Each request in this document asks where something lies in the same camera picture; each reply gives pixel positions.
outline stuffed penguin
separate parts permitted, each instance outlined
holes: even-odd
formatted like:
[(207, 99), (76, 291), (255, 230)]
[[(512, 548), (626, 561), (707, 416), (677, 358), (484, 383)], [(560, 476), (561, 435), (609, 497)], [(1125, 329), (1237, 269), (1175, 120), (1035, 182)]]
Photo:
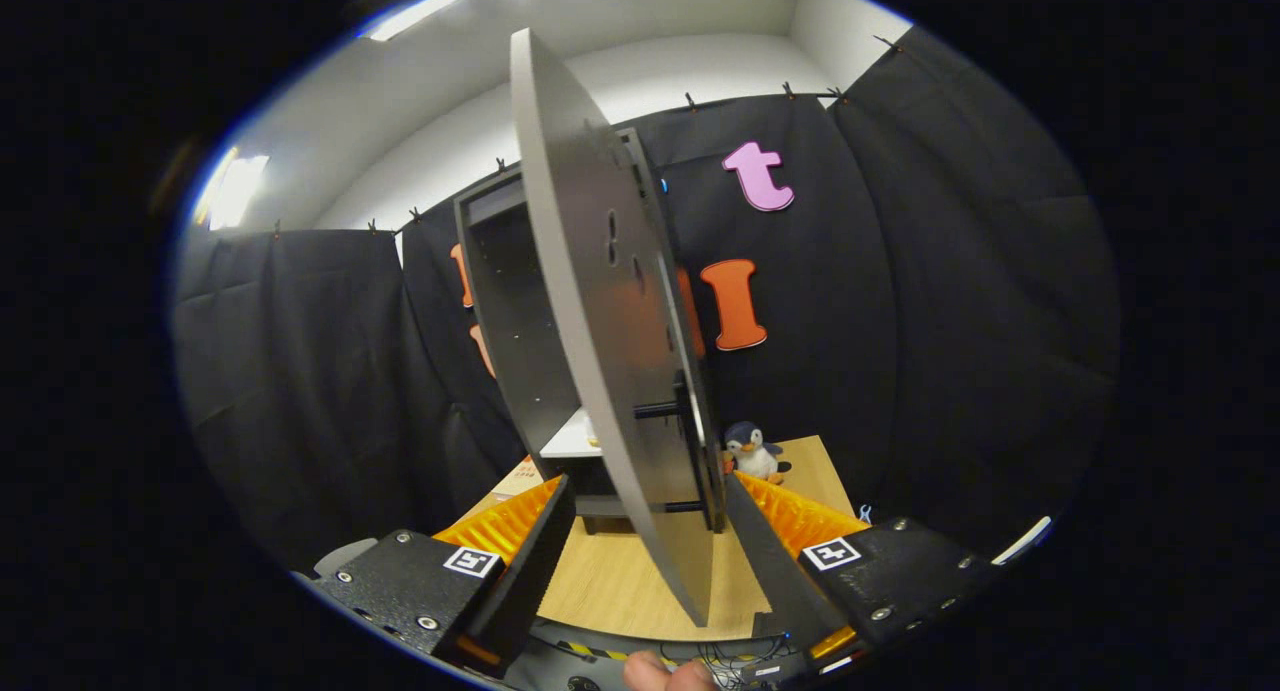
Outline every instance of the stuffed penguin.
[(732, 467), (726, 462), (726, 473), (732, 471), (732, 468), (737, 468), (742, 473), (748, 473), (748, 476), (754, 476), (755, 479), (763, 479), (768, 482), (782, 482), (781, 472), (791, 468), (790, 463), (783, 462), (781, 465), (774, 458), (782, 453), (782, 448), (765, 441), (764, 433), (749, 421), (742, 421), (728, 427), (728, 431), (724, 433), (724, 449), (733, 454)]

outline fluorescent light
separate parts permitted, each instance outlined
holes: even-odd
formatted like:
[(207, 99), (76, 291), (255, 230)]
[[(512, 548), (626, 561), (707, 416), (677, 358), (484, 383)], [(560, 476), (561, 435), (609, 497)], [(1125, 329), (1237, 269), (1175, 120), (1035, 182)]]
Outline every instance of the fluorescent light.
[(417, 22), (424, 20), (424, 18), (433, 15), (433, 13), (439, 12), (444, 6), (449, 6), (452, 3), (456, 3), (456, 0), (420, 0), (420, 3), (415, 3), (412, 6), (396, 13), (388, 20), (375, 26), (366, 36), (375, 41), (389, 40), (392, 36), (417, 24)]
[(238, 157), (229, 164), (210, 200), (209, 230), (239, 225), (269, 159), (266, 155), (255, 155), (255, 157)]

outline finger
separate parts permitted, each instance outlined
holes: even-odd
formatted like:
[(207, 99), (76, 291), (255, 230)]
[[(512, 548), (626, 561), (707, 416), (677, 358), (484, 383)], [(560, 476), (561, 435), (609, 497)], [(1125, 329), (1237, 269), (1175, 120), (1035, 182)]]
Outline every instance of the finger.
[(636, 651), (622, 664), (622, 682), (631, 691), (666, 691), (671, 672), (653, 651)]
[(671, 674), (667, 691), (719, 691), (710, 669), (703, 662), (690, 662)]

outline black curtain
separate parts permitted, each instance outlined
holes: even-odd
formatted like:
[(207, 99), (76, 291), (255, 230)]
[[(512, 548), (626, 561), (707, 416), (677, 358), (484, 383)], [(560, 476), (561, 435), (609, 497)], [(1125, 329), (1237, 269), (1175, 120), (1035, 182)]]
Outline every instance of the black curtain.
[[(733, 99), (617, 127), (628, 125), (667, 180), (722, 424), (751, 421), (765, 440), (820, 435), (854, 503), (869, 499), (890, 462), (893, 297), (863, 170), (822, 104)], [(795, 193), (782, 211), (756, 211), (723, 169), (746, 141), (781, 155), (773, 182)], [(768, 339), (719, 352), (716, 296), (699, 273), (727, 258), (755, 264), (751, 298)]]
[(498, 381), (471, 338), (476, 314), (462, 305), (462, 276), (451, 257), (458, 243), (453, 200), (436, 203), (401, 230), (404, 287), (421, 342), (451, 403), (444, 463), (452, 491), (479, 502), (525, 458)]
[(285, 567), (463, 508), (390, 234), (192, 234), (172, 317), (197, 447)]
[(1098, 214), (1043, 127), (919, 26), (899, 45), (829, 109), (897, 299), (893, 458), (874, 500), (996, 554), (1057, 514), (1089, 462), (1119, 290)]

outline pink letter t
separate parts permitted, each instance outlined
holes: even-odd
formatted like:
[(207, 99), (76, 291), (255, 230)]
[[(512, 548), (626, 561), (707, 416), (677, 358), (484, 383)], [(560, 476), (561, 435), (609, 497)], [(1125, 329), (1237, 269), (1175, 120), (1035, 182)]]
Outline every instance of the pink letter t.
[(742, 184), (742, 195), (746, 202), (760, 211), (782, 211), (795, 201), (790, 186), (778, 189), (773, 186), (773, 177), (769, 175), (771, 166), (780, 166), (782, 157), (778, 154), (764, 154), (760, 145), (748, 141), (736, 152), (728, 154), (722, 166), (726, 171), (737, 171), (737, 180)]

